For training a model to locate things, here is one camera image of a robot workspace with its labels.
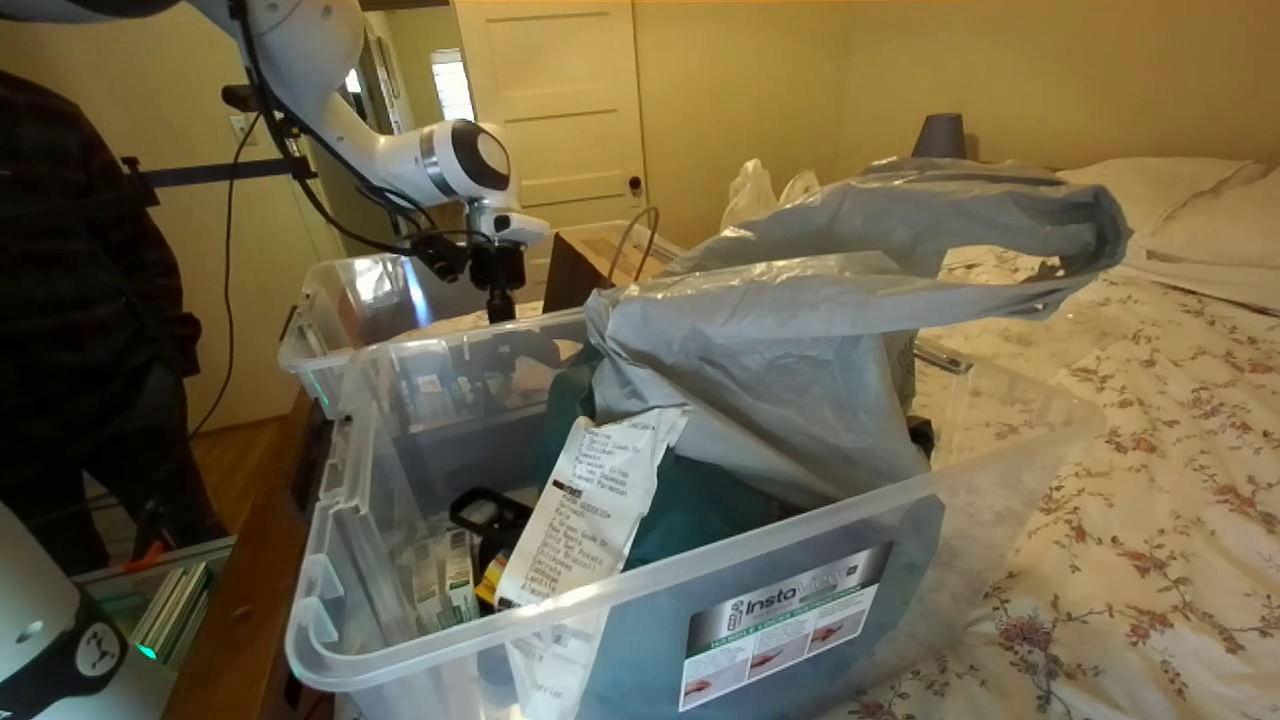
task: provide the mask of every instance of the plastic bag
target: plastic bag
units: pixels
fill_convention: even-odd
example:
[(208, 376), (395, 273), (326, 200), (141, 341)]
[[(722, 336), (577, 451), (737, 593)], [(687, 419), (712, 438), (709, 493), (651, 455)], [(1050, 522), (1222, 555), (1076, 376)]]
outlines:
[(737, 228), (737, 223), (768, 217), (768, 212), (778, 212), (771, 178), (768, 178), (765, 162), (751, 156), (727, 184), (727, 204), (723, 204), (722, 228)]
[[(601, 418), (683, 403), (676, 451), (827, 503), (925, 472), (908, 438), (914, 333), (1058, 309), (1123, 251), (1103, 189), (1038, 173), (904, 170), (834, 184), (683, 255), (687, 277), (597, 293)], [(1062, 277), (946, 283), (948, 247), (1058, 255)]]
[(779, 207), (792, 207), (792, 204), (806, 204), (806, 200), (813, 200), (813, 195), (821, 195), (824, 194), (824, 184), (815, 180), (815, 173), (796, 173), (787, 184), (783, 184), (783, 194), (779, 194)]

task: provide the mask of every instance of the pillow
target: pillow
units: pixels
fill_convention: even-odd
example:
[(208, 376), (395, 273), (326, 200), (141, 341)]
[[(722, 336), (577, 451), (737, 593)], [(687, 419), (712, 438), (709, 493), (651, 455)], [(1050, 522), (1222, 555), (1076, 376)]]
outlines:
[(1222, 156), (1116, 156), (1062, 173), (1067, 184), (1103, 184), (1123, 207), (1129, 228), (1143, 240), (1203, 194), (1258, 180), (1268, 163)]
[(1202, 195), (1143, 247), (1151, 262), (1280, 269), (1280, 173)]

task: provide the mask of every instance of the wall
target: wall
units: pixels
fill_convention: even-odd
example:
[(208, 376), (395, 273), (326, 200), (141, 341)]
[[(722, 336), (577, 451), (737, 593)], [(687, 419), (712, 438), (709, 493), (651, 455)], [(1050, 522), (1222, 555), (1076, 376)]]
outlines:
[[(237, 133), (219, 84), (244, 79), (242, 58), (192, 7), (87, 30), (0, 25), (0, 68), (71, 97), (112, 154), (141, 156), (145, 170), (232, 162)], [(274, 146), (258, 135), (249, 156), (274, 156)], [(169, 189), (151, 217), (182, 255), (187, 309), (205, 321), (205, 371), (187, 379), (192, 418), (205, 418), (227, 352), (219, 309), (224, 184)], [(278, 368), (278, 336), (306, 269), (329, 251), (334, 238), (317, 228), (284, 180), (237, 184), (232, 304), (242, 348), (237, 384), (213, 429), (292, 403), (295, 384)]]
[(847, 156), (965, 107), (988, 162), (1280, 162), (1275, 0), (847, 0)]
[(1280, 162), (1275, 0), (637, 0), (666, 238), (718, 228), (742, 162), (824, 180), (962, 107), (984, 162)]
[(847, 173), (847, 0), (637, 0), (649, 195), (669, 240), (703, 240), (750, 156), (778, 184)]

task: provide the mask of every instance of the cable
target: cable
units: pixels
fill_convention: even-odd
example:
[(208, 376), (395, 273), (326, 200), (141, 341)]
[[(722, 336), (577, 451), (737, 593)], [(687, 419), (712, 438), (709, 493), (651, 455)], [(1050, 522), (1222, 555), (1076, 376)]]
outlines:
[(633, 283), (640, 282), (640, 273), (643, 273), (643, 265), (649, 265), (649, 251), (651, 251), (651, 243), (656, 243), (656, 228), (666, 223), (666, 212), (661, 212), (656, 204), (640, 207), (640, 212), (630, 219), (630, 228), (618, 238), (618, 247), (613, 247), (609, 273), (606, 273), (609, 283), (613, 283), (613, 273), (618, 273), (618, 265), (625, 262), (625, 247), (633, 243), (633, 232), (637, 232), (637, 223), (640, 223), (643, 217), (649, 217), (649, 240), (643, 240), (640, 265), (637, 265), (637, 273), (633, 273)]
[(376, 238), (364, 238), (364, 232), (351, 232), (348, 223), (340, 223), (340, 219), (326, 207), (326, 200), (317, 195), (311, 184), (295, 180), (295, 189), (306, 194), (306, 200), (311, 204), (311, 212), (317, 212), (329, 228), (336, 228), (340, 238), (348, 238), (348, 240), (355, 240), (355, 243), (367, 243), (367, 247), (376, 247), (376, 251), (404, 251), (400, 243), (384, 243), (384, 240), (376, 240)]
[(439, 228), (437, 217), (434, 217), (420, 200), (413, 200), (413, 195), (404, 195), (404, 194), (395, 194), (395, 189), (364, 184), (364, 189), (355, 189), (355, 194), (367, 195), (367, 200), (376, 200), (376, 204), (384, 204), (391, 217), (404, 217), (408, 223), (417, 223), (417, 217), (423, 217), (427, 228)]
[(227, 359), (224, 359), (224, 376), (213, 391), (208, 414), (199, 418), (199, 423), (192, 429), (192, 438), (205, 433), (205, 423), (213, 419), (213, 414), (219, 414), (219, 403), (227, 399), (227, 387), (237, 379), (237, 304), (232, 304), (232, 262), (237, 262), (237, 163), (258, 133), (263, 118), (253, 118), (249, 129), (242, 133), (242, 146), (232, 154), (232, 178), (227, 178), (227, 195), (224, 195), (224, 321), (227, 321)]

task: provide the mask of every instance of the white object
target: white object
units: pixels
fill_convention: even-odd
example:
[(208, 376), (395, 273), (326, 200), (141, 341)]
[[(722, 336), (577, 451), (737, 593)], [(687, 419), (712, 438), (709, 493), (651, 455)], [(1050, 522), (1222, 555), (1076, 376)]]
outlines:
[(609, 611), (586, 611), (508, 645), (526, 720), (565, 720), (580, 711)]
[(878, 606), (871, 555), (865, 547), (703, 611), (712, 630), (681, 670), (681, 711), (857, 642)]
[(128, 642), (100, 616), (78, 621), (86, 593), (52, 563), (52, 555), (27, 535), (27, 528), (0, 503), (0, 683), (31, 665), (50, 665), (52, 645), (78, 633), (67, 665), (50, 665), (39, 681), (79, 681), (106, 690), (87, 697), (62, 697), (39, 717), (50, 720), (100, 720), (100, 717), (159, 717), (173, 676), (159, 665), (145, 665)]
[(723, 200), (722, 228), (737, 228), (737, 223), (760, 219), (768, 212), (778, 212), (771, 173), (765, 170), (765, 162), (751, 156), (727, 180), (727, 200)]
[(1103, 184), (1119, 200), (1134, 223), (1129, 273), (1280, 313), (1280, 173), (1272, 163), (1116, 156), (1063, 178)]
[(618, 423), (577, 419), (503, 568), (502, 596), (542, 606), (618, 578), (656, 493), (656, 465), (683, 433), (681, 410)]
[(778, 195), (779, 207), (806, 204), (815, 194), (824, 194), (824, 184), (815, 180), (815, 173), (796, 173), (783, 194)]

